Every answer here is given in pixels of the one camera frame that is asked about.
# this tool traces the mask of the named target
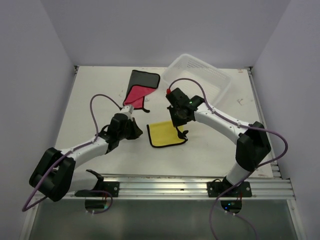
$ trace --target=gray wall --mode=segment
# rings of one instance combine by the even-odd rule
[[[291,0],[253,72],[268,127],[289,142],[280,170],[292,180],[308,239],[319,239],[319,0]]]
[[[0,239],[18,239],[28,181],[56,140],[73,65],[39,0],[0,2]]]
[[[77,65],[252,66],[290,0],[42,0]]]

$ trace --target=yellow cloth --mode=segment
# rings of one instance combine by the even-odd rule
[[[154,148],[164,148],[184,144],[188,138],[184,132],[184,127],[179,126],[177,129],[173,126],[172,121],[163,121],[148,124],[146,126],[149,135],[149,141]]]

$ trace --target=folded cloth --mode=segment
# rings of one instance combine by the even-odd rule
[[[150,110],[144,108],[145,96],[154,92],[160,82],[160,75],[145,71],[133,70],[130,76],[123,105],[133,105],[135,110],[142,109],[146,113]]]
[[[172,121],[148,124],[146,128],[150,145],[154,148],[181,145],[188,141],[186,134],[189,131],[184,131],[184,126],[174,127]]]

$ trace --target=plastic laundry basket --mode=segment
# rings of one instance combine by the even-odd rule
[[[182,54],[162,74],[162,80],[170,85],[179,78],[194,79],[201,84],[207,100],[216,105],[227,92],[232,77],[220,69],[189,54]],[[203,97],[199,87],[191,81],[178,81],[171,90],[180,88],[189,98]]]

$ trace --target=gray floor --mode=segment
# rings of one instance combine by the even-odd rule
[[[31,240],[207,240],[212,200],[116,200],[102,214],[85,213],[84,200],[41,204]],[[261,240],[296,240],[285,200],[243,201],[240,212]],[[250,226],[216,209],[213,224],[221,240],[254,240]]]

